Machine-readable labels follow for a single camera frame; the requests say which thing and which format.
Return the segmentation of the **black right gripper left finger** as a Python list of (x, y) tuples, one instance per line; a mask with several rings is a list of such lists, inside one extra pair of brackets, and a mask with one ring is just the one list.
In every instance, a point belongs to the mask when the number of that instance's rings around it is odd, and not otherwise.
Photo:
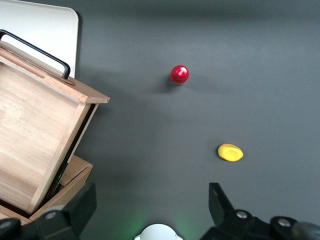
[(0, 221), (2, 240), (79, 240), (97, 208), (96, 185), (85, 183), (64, 206), (47, 209), (34, 221), (23, 225), (21, 220)]

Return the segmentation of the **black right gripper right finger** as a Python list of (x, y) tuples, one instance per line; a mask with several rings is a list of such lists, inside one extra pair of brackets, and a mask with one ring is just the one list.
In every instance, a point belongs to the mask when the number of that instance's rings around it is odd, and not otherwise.
[(264, 222), (246, 210), (235, 209), (219, 183), (208, 187), (208, 208), (214, 226), (202, 240), (318, 240), (320, 227), (291, 217)]

